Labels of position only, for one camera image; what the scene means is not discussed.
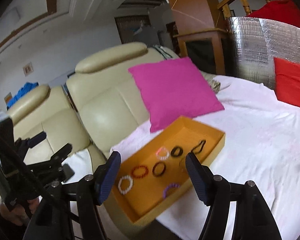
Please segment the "person left hand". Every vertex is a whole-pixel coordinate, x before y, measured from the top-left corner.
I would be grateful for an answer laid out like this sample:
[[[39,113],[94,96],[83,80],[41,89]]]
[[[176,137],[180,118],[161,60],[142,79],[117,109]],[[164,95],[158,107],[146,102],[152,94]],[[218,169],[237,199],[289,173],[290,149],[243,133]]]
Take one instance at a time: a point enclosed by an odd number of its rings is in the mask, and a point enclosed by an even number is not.
[[[33,215],[36,212],[37,207],[39,206],[40,199],[38,197],[36,199],[28,200],[27,202],[28,204],[26,204],[26,207],[29,208],[31,214]],[[26,214],[26,210],[23,206],[17,204],[12,211],[9,211],[2,201],[0,201],[0,215],[3,219],[17,226],[27,224],[27,220],[30,218]]]

